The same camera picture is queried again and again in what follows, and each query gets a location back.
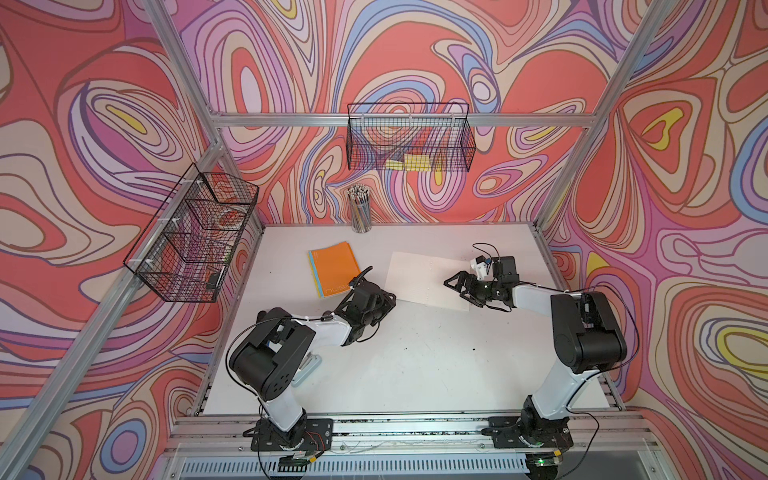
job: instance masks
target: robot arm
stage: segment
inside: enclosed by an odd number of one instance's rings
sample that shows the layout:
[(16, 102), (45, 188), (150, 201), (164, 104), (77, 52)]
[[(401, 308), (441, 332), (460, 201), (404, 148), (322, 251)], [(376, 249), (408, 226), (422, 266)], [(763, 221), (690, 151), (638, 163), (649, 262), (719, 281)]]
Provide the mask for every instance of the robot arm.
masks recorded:
[(514, 257), (477, 257), (470, 262), (474, 276), (458, 272), (444, 284), (475, 306), (497, 300), (510, 309), (524, 308), (552, 321), (558, 361), (541, 387), (528, 396), (520, 418), (503, 426), (484, 429), (485, 435), (502, 439), (497, 446), (557, 446), (568, 439), (566, 425), (573, 402), (592, 377), (609, 370), (627, 356), (627, 344), (607, 298), (599, 292), (564, 293), (520, 281)]
[[(266, 411), (268, 419), (256, 427), (267, 430), (265, 445), (290, 450), (305, 439), (314, 442), (306, 434), (306, 411), (293, 395), (293, 377), (314, 349), (354, 343), (366, 326), (376, 326), (395, 307), (395, 295), (365, 280), (371, 268), (352, 279), (344, 300), (319, 319), (296, 317), (281, 308), (259, 312), (253, 330), (227, 359), (230, 370), (256, 393)], [(267, 449), (259, 445), (257, 435), (251, 448)]]
[(555, 362), (532, 402), (543, 419), (568, 417), (591, 377), (627, 356), (627, 344), (603, 293), (559, 293), (538, 286), (512, 289), (515, 307), (552, 319)]

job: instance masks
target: wire mesh basket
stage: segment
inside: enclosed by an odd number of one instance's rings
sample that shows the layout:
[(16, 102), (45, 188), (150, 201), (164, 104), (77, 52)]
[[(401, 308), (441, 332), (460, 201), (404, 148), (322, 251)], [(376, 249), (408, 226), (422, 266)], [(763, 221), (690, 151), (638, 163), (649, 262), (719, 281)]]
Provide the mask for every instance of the wire mesh basket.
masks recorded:
[(166, 302), (215, 302), (258, 195), (240, 178), (198, 172), (147, 253), (129, 252), (125, 266)]
[(466, 103), (347, 105), (350, 170), (469, 171), (475, 137)]

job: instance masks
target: psychedelic wallpaper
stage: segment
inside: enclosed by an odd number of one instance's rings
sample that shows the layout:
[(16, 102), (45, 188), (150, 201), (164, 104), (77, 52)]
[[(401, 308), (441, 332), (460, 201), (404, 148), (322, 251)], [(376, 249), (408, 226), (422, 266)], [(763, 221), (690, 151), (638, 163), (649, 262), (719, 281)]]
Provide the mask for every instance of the psychedelic wallpaper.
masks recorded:
[[(207, 139), (137, 0), (0, 2), (0, 441)], [(26, 478), (144, 478), (227, 311), (143, 288)]]
[(768, 478), (767, 78), (765, 2), (680, 2), (545, 228), (637, 318), (615, 378), (681, 478)]
[[(463, 100), (471, 111), (592, 112), (644, 1), (189, 0), (171, 11), (214, 111), (346, 112), (350, 102)], [(345, 128), (222, 132), (266, 223), (349, 221), (365, 182), (376, 221), (533, 220), (580, 129), (475, 131), (469, 174), (350, 172)]]

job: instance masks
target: yellow sticky note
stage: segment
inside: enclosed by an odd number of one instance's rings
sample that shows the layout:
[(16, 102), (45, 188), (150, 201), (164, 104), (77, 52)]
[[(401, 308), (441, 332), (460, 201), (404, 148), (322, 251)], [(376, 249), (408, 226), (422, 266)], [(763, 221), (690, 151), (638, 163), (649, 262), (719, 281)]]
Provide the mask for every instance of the yellow sticky note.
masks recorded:
[(384, 162), (384, 168), (387, 170), (402, 170), (402, 162), (394, 161), (390, 158)]
[(432, 170), (429, 155), (403, 155), (405, 169), (411, 172), (428, 172)]

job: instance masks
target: metal bracket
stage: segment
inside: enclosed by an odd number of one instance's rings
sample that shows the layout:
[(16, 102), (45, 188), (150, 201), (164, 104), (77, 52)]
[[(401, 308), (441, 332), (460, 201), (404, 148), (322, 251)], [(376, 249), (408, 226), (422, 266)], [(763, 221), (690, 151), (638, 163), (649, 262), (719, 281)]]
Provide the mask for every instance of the metal bracket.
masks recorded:
[[(322, 440), (322, 445), (317, 445), (317, 436)], [(317, 452), (320, 447), (323, 451), (330, 450), (333, 440), (333, 419), (307, 419), (306, 431), (299, 446), (288, 450), (281, 445), (281, 438), (276, 432), (276, 427), (268, 419), (260, 419), (253, 427), (253, 440), (250, 449), (254, 452)]]
[(493, 440), (495, 449), (562, 449), (574, 446), (571, 430), (563, 427), (557, 434), (536, 435), (526, 439), (516, 424), (520, 417), (488, 417), (488, 428), (482, 430)]

